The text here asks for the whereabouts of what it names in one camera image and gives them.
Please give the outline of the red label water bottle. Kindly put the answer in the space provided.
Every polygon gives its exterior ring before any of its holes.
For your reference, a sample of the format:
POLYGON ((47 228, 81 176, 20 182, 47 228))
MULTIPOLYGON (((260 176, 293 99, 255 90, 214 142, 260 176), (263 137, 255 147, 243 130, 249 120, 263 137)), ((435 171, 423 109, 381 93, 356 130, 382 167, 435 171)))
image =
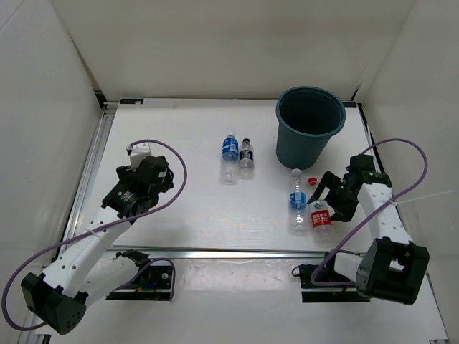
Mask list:
POLYGON ((332 223, 330 220, 330 212, 328 204, 322 200, 317 199, 308 202, 308 209, 312 223, 312 231, 317 242, 325 243, 331 238, 332 223))

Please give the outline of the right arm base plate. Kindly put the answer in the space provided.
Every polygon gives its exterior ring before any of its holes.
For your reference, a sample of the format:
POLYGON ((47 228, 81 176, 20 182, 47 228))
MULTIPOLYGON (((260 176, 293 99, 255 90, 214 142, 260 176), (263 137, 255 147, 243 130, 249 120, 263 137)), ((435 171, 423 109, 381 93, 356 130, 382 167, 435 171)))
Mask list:
POLYGON ((353 303, 369 302, 368 297, 361 296, 355 287, 346 286, 349 280, 333 271, 320 271, 316 281, 325 285, 315 285, 311 276, 318 266, 299 264, 292 268, 291 275, 300 280, 302 303, 353 303))

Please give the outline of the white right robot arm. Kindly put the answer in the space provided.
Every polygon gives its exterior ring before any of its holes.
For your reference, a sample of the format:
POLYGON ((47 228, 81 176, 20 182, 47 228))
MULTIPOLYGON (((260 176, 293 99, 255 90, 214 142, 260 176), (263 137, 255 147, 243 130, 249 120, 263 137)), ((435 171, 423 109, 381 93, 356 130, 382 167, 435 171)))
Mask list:
POLYGON ((390 177, 376 170, 372 156, 352 156, 341 178, 325 172, 311 196, 311 201, 319 199, 333 209, 332 221, 349 222, 362 207, 365 218, 356 229, 369 227, 372 243, 363 257, 344 252, 338 244, 311 274, 311 284, 353 287, 362 297, 414 304, 430 254, 406 232, 390 177))

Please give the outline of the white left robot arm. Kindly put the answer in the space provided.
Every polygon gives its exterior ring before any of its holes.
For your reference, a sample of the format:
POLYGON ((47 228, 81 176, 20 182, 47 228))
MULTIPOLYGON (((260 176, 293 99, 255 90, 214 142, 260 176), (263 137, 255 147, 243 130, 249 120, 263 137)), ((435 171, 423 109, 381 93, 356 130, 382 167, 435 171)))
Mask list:
POLYGON ((116 173, 119 181, 88 226, 90 235, 21 282, 27 308, 60 335, 73 330, 96 300, 128 282, 142 287, 150 279, 147 255, 133 249, 117 253, 104 267, 98 262, 136 215, 152 209, 159 195, 173 188, 174 175, 164 156, 147 156, 138 167, 120 166, 116 173))

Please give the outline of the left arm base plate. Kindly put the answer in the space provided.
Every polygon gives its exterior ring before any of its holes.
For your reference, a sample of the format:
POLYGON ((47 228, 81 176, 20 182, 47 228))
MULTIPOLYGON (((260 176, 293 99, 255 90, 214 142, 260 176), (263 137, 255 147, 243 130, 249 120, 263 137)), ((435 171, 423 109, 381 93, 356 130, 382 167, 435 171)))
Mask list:
POLYGON ((176 267, 171 259, 154 259, 139 277, 111 292, 106 300, 172 301, 175 293, 176 267))

